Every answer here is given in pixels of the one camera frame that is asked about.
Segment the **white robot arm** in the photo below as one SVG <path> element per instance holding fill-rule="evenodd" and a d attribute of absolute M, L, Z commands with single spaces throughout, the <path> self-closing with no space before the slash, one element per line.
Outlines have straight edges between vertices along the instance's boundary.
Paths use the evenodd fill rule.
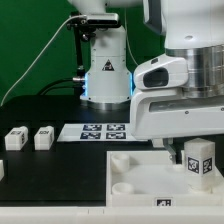
<path fill-rule="evenodd" d="M 132 136 L 160 140 L 224 133 L 224 0 L 68 0 L 91 41 L 83 104 L 130 105 Z M 165 53 L 126 68 L 125 30 L 109 7 L 142 4 L 144 22 L 165 37 Z"/>

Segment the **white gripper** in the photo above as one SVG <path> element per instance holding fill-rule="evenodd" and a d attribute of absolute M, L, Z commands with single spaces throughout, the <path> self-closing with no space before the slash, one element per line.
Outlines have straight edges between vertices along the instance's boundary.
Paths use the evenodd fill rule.
<path fill-rule="evenodd" d="M 178 88 L 135 89 L 130 106 L 130 132 L 138 140 L 224 134 L 224 96 L 183 98 Z M 164 148 L 176 163 L 168 139 Z"/>

